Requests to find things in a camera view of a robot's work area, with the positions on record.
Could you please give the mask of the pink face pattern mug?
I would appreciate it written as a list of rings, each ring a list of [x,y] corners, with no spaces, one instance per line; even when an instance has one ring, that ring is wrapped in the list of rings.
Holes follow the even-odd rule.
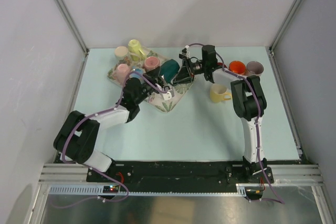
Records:
[[[155,56],[149,56],[145,59],[143,67],[146,71],[151,71],[161,65],[160,60]]]

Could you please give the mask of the dark green mug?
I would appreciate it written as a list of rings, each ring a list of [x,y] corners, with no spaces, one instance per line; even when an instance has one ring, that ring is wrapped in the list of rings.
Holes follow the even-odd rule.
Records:
[[[161,65],[160,76],[164,79],[165,82],[170,83],[178,73],[179,69],[179,63],[174,59],[170,59]]]

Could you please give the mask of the orange mug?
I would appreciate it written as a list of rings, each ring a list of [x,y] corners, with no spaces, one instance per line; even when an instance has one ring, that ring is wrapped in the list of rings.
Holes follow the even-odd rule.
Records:
[[[244,75],[246,72],[246,66],[243,62],[236,60],[236,61],[232,61],[229,64],[229,70],[236,74]]]

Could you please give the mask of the purple mug black handle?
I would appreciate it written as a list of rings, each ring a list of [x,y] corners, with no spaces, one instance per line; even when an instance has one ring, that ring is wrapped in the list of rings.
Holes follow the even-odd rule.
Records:
[[[264,72],[264,66],[258,61],[250,61],[246,65],[246,76],[261,76]]]

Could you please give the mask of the red mug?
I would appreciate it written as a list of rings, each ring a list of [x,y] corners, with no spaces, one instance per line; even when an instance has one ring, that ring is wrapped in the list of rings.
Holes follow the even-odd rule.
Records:
[[[221,68],[227,68],[227,66],[222,62],[218,62],[217,65],[220,66]]]

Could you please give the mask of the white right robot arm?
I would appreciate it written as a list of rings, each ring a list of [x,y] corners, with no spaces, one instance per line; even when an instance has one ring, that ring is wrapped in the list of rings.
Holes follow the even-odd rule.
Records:
[[[267,160],[263,154],[261,123],[267,101],[256,75],[249,77],[229,70],[225,64],[219,63],[219,54],[213,45],[202,45],[202,58],[192,60],[189,45],[179,53],[182,65],[172,79],[172,84],[185,84],[194,80],[195,76],[202,74],[206,81],[213,84],[227,86],[231,90],[233,108],[241,119],[245,149],[242,167],[228,171],[232,176],[238,175],[250,183],[257,183],[266,174]]]

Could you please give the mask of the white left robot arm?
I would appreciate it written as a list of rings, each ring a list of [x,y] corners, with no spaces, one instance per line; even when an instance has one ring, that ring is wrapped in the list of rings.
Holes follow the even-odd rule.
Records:
[[[121,97],[112,108],[85,115],[72,111],[66,118],[53,147],[61,152],[64,163],[75,162],[98,170],[104,181],[112,181],[116,177],[116,168],[112,166],[112,158],[96,149],[96,141],[103,131],[119,124],[131,122],[140,112],[139,104],[152,93],[161,94],[165,99],[171,98],[168,87],[164,85],[157,67],[145,74],[131,71],[128,74],[121,92]]]

